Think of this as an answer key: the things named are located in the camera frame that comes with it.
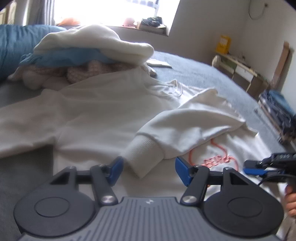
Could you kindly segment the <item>person's right hand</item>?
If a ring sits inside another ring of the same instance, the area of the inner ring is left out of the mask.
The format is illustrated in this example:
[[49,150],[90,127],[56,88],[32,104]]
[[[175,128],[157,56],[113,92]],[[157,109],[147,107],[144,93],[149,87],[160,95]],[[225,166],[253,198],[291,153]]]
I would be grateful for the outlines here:
[[290,185],[285,188],[285,209],[289,216],[296,217],[296,193]]

